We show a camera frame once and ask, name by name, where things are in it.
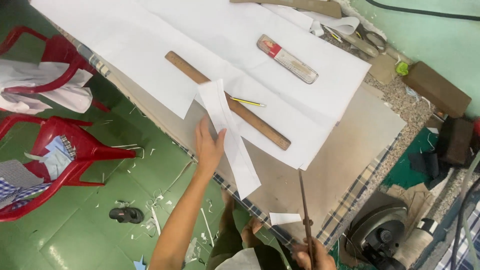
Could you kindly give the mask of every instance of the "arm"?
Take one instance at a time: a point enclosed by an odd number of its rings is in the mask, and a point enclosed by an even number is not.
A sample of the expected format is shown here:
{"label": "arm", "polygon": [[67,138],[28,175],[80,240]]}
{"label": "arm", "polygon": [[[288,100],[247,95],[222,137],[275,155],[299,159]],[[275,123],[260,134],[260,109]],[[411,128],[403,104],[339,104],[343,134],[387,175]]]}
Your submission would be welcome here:
{"label": "arm", "polygon": [[203,117],[197,124],[195,139],[198,166],[158,238],[150,261],[150,270],[181,269],[205,189],[223,155],[226,132],[226,129],[221,130],[214,142],[208,132],[207,117]]}

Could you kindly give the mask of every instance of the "green wall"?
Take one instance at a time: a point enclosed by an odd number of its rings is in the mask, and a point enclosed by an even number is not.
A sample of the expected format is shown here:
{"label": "green wall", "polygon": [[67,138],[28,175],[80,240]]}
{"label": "green wall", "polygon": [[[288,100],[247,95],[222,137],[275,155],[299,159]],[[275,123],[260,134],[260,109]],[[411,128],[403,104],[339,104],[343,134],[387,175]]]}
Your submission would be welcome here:
{"label": "green wall", "polygon": [[[377,0],[404,8],[480,16],[478,0]],[[382,30],[390,44],[424,61],[472,97],[468,116],[480,116],[480,22],[384,10],[365,0],[351,6]]]}

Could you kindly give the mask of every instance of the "black cable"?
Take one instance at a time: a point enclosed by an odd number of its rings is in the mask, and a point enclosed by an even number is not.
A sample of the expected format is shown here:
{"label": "black cable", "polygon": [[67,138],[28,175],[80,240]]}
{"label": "black cable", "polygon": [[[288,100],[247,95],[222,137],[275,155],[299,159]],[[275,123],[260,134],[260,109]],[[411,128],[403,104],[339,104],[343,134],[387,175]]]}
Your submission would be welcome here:
{"label": "black cable", "polygon": [[458,221],[456,223],[455,240],[453,242],[453,247],[452,247],[452,258],[451,258],[450,270],[455,270],[455,267],[456,267],[456,254],[458,253],[458,242],[460,242],[460,232],[462,231],[463,215],[465,212],[465,207],[467,207],[468,198],[472,195],[472,193],[477,189],[479,185],[480,185],[480,177],[473,183],[473,185],[465,194],[465,198],[463,199],[462,205],[460,206],[460,210],[458,211]]}
{"label": "black cable", "polygon": [[443,18],[480,21],[480,17],[477,17],[477,16],[449,14],[449,13],[425,11],[425,10],[414,10],[414,9],[407,9],[407,8],[400,8],[400,7],[384,5],[384,4],[380,4],[379,2],[375,2],[374,0],[365,0],[365,1],[367,1],[368,3],[370,3],[370,4],[372,4],[376,7],[386,9],[386,10],[408,12],[408,13],[415,13],[415,14],[423,14],[423,15],[437,16],[437,17],[443,17]]}

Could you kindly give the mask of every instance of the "person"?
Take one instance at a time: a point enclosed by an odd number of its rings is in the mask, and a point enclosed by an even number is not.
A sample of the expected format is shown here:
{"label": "person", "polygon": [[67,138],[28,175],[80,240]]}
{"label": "person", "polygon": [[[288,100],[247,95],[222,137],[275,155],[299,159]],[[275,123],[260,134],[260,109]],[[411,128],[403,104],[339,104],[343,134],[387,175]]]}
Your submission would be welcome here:
{"label": "person", "polygon": [[[226,129],[221,130],[214,141],[208,132],[207,117],[197,124],[195,140],[198,166],[158,238],[149,270],[182,269],[207,184],[223,155],[226,132]],[[262,226],[258,219],[252,217],[239,233],[233,219],[235,200],[223,190],[222,199],[225,210],[220,219],[219,237],[207,261],[207,270],[286,270],[280,253],[255,236]],[[245,242],[246,249],[243,249],[242,242]],[[334,259],[318,240],[314,240],[314,249],[314,270],[336,270]],[[300,267],[312,270],[306,245],[295,245],[293,258]]]}

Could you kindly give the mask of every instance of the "wooden ruler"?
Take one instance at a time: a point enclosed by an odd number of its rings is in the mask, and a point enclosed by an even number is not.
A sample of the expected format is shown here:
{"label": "wooden ruler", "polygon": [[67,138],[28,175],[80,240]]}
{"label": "wooden ruler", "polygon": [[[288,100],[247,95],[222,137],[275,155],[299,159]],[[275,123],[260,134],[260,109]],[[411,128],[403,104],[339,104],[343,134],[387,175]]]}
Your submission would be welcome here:
{"label": "wooden ruler", "polygon": [[[176,66],[178,69],[180,69],[183,73],[185,73],[185,75],[189,76],[194,82],[198,84],[210,82],[210,80],[205,75],[203,75],[202,73],[200,73],[200,71],[198,71],[193,66],[188,64],[178,54],[172,51],[169,51],[165,55],[165,58],[174,66]],[[243,120],[245,120],[247,123],[252,125],[254,128],[260,131],[260,133],[265,135],[267,138],[272,140],[272,142],[274,142],[283,150],[288,149],[291,142],[287,138],[285,138],[285,136],[281,135],[280,132],[276,131],[273,127],[271,127],[269,124],[265,123],[265,121],[260,119],[260,117],[256,116],[253,112],[249,111],[245,106],[240,104],[240,102],[231,100],[230,95],[227,92],[225,92],[225,96],[227,97],[228,106],[230,107],[230,110],[232,112],[236,113]]]}

